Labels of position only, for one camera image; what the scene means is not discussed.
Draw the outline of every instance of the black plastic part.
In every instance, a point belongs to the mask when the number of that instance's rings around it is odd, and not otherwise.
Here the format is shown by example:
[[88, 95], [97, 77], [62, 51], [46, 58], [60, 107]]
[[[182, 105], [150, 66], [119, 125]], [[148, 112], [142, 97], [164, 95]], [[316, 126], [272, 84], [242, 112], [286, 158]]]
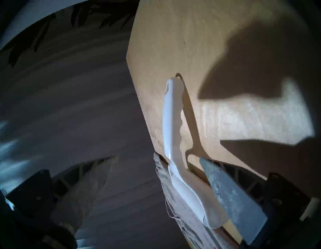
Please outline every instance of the black plastic part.
[[35, 217], [38, 211], [50, 213], [54, 209], [54, 198], [49, 170], [38, 171], [6, 198], [27, 217]]
[[64, 227], [53, 226], [48, 235], [55, 240], [59, 241], [62, 245], [64, 245], [68, 249], [76, 249], [77, 242], [75, 237]]
[[54, 193], [59, 196], [64, 196], [68, 192], [66, 185], [62, 183], [61, 180], [58, 180], [54, 183]]
[[239, 248], [280, 248], [300, 228], [300, 216], [310, 202], [304, 193], [277, 173], [270, 173], [264, 189], [262, 209], [268, 220], [251, 245]]
[[244, 189], [247, 189], [253, 182], [254, 178], [252, 178], [250, 175], [246, 174], [242, 170], [239, 170], [239, 184]]
[[74, 186], [79, 181], [79, 167], [72, 169], [64, 176], [64, 179], [69, 183], [70, 186]]
[[226, 172], [232, 177], [235, 177], [235, 167], [229, 164], [224, 164]]

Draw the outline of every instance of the plywood panel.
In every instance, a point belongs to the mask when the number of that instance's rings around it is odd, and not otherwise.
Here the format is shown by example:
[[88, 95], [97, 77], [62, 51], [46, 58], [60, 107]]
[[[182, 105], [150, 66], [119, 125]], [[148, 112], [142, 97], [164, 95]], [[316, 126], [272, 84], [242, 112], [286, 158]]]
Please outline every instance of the plywood panel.
[[262, 177], [275, 171], [310, 195], [320, 195], [311, 150], [320, 130], [319, 58], [296, 12], [263, 0], [141, 0], [127, 52], [156, 152], [165, 156], [166, 81], [180, 73], [184, 158], [199, 168], [197, 157], [212, 158]]

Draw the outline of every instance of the cloth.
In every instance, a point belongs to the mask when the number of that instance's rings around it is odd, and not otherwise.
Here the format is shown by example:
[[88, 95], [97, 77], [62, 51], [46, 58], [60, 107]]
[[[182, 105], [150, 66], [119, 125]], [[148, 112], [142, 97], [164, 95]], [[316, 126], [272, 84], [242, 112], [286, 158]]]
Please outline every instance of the cloth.
[[175, 219], [184, 236], [190, 241], [194, 249], [233, 249], [227, 241], [222, 239], [214, 230], [205, 227], [191, 208], [173, 187], [168, 164], [154, 153], [156, 173], [161, 181], [165, 195], [165, 205], [168, 215]]

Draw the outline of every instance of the dark floor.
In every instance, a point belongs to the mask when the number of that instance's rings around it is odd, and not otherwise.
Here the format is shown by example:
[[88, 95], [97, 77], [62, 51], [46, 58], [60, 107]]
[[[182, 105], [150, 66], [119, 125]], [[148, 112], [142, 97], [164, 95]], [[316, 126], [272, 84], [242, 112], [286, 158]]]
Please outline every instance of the dark floor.
[[167, 215], [126, 64], [132, 23], [122, 30], [88, 23], [70, 30], [53, 25], [39, 51], [24, 53], [14, 68], [8, 52], [0, 54], [0, 188], [10, 191], [42, 168], [54, 176], [118, 154], [97, 206], [75, 235], [78, 247], [189, 248]]

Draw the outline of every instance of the tan wood surface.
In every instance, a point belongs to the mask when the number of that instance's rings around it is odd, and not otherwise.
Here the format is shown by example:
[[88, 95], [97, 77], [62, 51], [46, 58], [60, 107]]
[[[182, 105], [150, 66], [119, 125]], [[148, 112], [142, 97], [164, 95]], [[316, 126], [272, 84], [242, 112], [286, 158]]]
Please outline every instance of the tan wood surface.
[[165, 157], [163, 96], [179, 73], [184, 158], [278, 172], [310, 196], [321, 191], [320, 58], [299, 15], [274, 0], [141, 0], [127, 52], [156, 152]]

